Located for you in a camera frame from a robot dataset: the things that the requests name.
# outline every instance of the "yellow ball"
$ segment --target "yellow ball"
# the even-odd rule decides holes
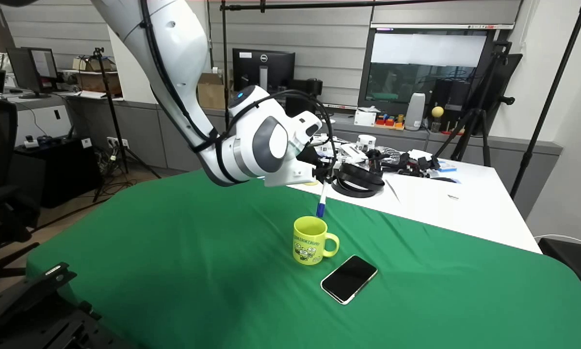
[[[442,107],[435,107],[431,111],[433,117],[441,117],[444,114],[444,109]]]

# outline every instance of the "white table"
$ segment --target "white table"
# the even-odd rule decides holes
[[[386,173],[384,180],[398,199],[388,185],[381,194],[366,199],[343,196],[333,189],[327,197],[541,254],[494,168],[448,163],[457,166],[457,171],[430,171],[431,177],[450,177],[461,183]],[[317,195],[323,188],[320,183],[290,187]]]

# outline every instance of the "black phone screen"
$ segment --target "black phone screen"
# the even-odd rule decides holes
[[[347,301],[377,272],[377,268],[358,256],[351,256],[325,278],[321,285],[341,302]]]

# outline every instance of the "yellow mug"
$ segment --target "yellow mug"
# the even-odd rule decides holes
[[[336,248],[333,251],[325,249],[325,241],[333,240]],[[298,218],[293,224],[293,257],[303,265],[315,265],[323,257],[333,257],[340,247],[337,236],[327,232],[327,223],[317,217],[305,216]]]

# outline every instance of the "camera tripod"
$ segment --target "camera tripod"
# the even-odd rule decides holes
[[[439,157],[439,155],[441,155],[441,153],[446,150],[446,146],[448,146],[450,142],[452,142],[452,140],[456,137],[456,135],[461,132],[463,128],[465,128],[465,132],[460,137],[459,142],[456,144],[454,152],[452,152],[452,156],[450,156],[450,159],[452,160],[461,161],[463,159],[465,149],[468,147],[469,139],[472,136],[472,133],[474,132],[477,124],[480,122],[480,129],[481,133],[483,134],[483,161],[485,166],[491,166],[490,148],[488,146],[488,128],[486,125],[486,110],[483,109],[483,105],[495,75],[495,67],[498,64],[507,64],[508,53],[510,53],[510,46],[512,46],[512,43],[508,41],[496,41],[494,44],[495,48],[492,54],[493,57],[491,59],[491,63],[488,67],[486,85],[484,85],[483,93],[481,94],[481,98],[478,101],[477,106],[475,108],[469,109],[464,117],[461,118],[461,121],[457,123],[454,130],[450,133],[450,136],[448,136],[448,139],[446,139],[441,148],[437,150],[435,157]],[[515,102],[515,99],[501,95],[496,101],[492,103],[492,105],[502,102],[511,105]]]
[[[140,165],[142,165],[142,167],[149,170],[153,175],[155,175],[155,177],[161,178],[160,175],[157,174],[157,172],[155,172],[155,170],[153,170],[144,161],[142,161],[142,159],[140,159],[140,157],[135,155],[133,150],[127,148],[126,146],[124,146],[122,144],[122,135],[120,135],[120,126],[118,126],[118,119],[116,117],[116,110],[113,107],[112,93],[109,90],[109,80],[107,79],[105,68],[103,67],[103,54],[102,53],[104,51],[105,51],[105,49],[103,47],[95,47],[95,51],[93,52],[93,57],[98,60],[98,65],[100,66],[100,73],[101,73],[101,76],[103,78],[103,84],[105,86],[107,103],[109,104],[109,110],[110,110],[110,113],[112,115],[113,128],[116,132],[116,138],[118,138],[118,145],[115,145],[115,146],[118,146],[118,150],[120,150],[120,157],[122,157],[122,164],[125,168],[125,173],[129,173],[129,168],[127,167],[127,153],[129,153],[129,155],[131,155],[135,159],[135,161],[137,161]],[[103,187],[105,186],[105,178],[110,175],[111,168],[112,168],[112,166],[107,166],[107,170],[103,174],[103,180],[101,181],[100,185],[98,186],[98,188],[95,192],[95,198],[93,199],[93,203],[95,203],[98,200],[98,196],[100,195],[100,193],[103,190]]]

